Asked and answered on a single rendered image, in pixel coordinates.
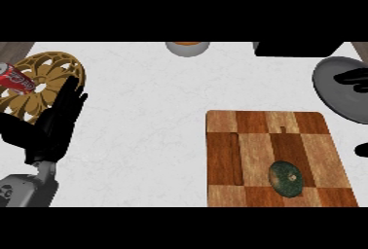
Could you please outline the black appliance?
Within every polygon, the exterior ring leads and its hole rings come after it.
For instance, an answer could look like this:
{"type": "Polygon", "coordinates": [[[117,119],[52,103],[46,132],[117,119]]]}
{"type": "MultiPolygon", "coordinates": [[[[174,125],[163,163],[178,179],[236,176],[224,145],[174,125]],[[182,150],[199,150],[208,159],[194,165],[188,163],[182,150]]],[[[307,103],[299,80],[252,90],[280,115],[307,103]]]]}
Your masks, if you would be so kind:
{"type": "Polygon", "coordinates": [[[258,56],[327,57],[342,46],[342,42],[255,42],[258,56]]]}

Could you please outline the dark green squash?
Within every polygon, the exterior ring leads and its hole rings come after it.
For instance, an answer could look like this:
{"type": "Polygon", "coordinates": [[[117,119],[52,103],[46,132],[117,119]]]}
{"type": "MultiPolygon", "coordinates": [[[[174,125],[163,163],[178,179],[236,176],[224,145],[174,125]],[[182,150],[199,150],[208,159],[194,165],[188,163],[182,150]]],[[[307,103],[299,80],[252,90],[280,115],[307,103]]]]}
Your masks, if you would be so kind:
{"type": "Polygon", "coordinates": [[[270,167],[270,182],[281,196],[293,198],[302,194],[302,172],[290,162],[278,160],[273,163],[270,167]]]}

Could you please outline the grey bowl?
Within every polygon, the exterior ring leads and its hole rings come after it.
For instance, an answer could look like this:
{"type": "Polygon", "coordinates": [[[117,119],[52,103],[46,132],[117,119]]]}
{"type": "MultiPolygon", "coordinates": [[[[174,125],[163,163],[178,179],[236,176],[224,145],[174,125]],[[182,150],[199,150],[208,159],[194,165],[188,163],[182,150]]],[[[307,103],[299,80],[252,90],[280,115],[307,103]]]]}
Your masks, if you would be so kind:
{"type": "Polygon", "coordinates": [[[211,47],[211,43],[202,42],[202,44],[196,46],[181,46],[181,45],[177,45],[175,42],[168,42],[166,46],[168,46],[169,51],[175,55],[182,56],[182,57],[193,57],[193,56],[199,56],[208,51],[211,47]]]}

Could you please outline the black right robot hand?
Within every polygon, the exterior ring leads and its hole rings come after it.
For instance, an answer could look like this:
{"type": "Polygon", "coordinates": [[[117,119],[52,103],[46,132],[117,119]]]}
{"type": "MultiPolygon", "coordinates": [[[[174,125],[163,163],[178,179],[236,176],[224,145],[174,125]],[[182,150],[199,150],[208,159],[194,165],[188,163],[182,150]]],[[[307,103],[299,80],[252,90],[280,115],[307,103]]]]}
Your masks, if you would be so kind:
{"type": "MultiPolygon", "coordinates": [[[[358,93],[368,93],[368,68],[357,68],[335,76],[342,85],[352,85],[358,93]]],[[[355,147],[355,154],[368,158],[368,142],[355,147]]]]}

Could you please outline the red soda can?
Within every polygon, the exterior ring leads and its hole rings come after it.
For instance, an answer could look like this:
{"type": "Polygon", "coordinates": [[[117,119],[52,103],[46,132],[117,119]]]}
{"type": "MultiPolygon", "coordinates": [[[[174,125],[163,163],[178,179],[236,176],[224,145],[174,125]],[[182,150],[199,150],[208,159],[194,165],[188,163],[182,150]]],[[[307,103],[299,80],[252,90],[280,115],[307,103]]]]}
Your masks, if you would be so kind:
{"type": "Polygon", "coordinates": [[[26,95],[36,89],[32,78],[7,62],[0,62],[0,86],[26,95]]]}

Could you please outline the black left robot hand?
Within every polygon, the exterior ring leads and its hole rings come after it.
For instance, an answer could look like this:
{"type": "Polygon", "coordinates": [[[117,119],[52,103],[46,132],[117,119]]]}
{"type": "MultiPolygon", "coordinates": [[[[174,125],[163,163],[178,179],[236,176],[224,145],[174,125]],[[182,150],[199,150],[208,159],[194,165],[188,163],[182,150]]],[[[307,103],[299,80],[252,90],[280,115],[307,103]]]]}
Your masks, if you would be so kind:
{"type": "Polygon", "coordinates": [[[0,136],[7,143],[26,149],[26,164],[57,162],[66,156],[86,99],[79,78],[72,76],[54,105],[42,112],[36,124],[0,113],[0,136]]]}

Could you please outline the checkered wooden cutting board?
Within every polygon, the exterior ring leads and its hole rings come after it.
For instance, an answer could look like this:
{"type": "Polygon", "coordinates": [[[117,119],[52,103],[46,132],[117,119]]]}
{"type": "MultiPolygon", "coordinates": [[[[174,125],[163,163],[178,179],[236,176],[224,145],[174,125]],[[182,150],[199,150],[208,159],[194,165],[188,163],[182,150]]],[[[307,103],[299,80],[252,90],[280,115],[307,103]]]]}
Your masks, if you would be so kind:
{"type": "Polygon", "coordinates": [[[318,112],[211,111],[206,114],[208,204],[355,207],[358,201],[324,116],[318,112]],[[281,196],[270,167],[290,162],[302,193],[281,196]]]}

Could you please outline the golden ornate round trivet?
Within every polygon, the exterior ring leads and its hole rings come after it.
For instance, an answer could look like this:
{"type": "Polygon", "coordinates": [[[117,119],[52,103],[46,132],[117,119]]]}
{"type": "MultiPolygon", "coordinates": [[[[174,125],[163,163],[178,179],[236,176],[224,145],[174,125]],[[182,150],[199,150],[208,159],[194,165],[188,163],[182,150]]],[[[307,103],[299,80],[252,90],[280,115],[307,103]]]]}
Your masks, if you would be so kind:
{"type": "Polygon", "coordinates": [[[76,76],[79,85],[85,85],[85,68],[79,59],[64,52],[39,53],[23,59],[15,67],[42,89],[36,89],[29,95],[18,95],[0,87],[0,113],[10,113],[35,124],[42,112],[54,105],[69,77],[76,76]]]}

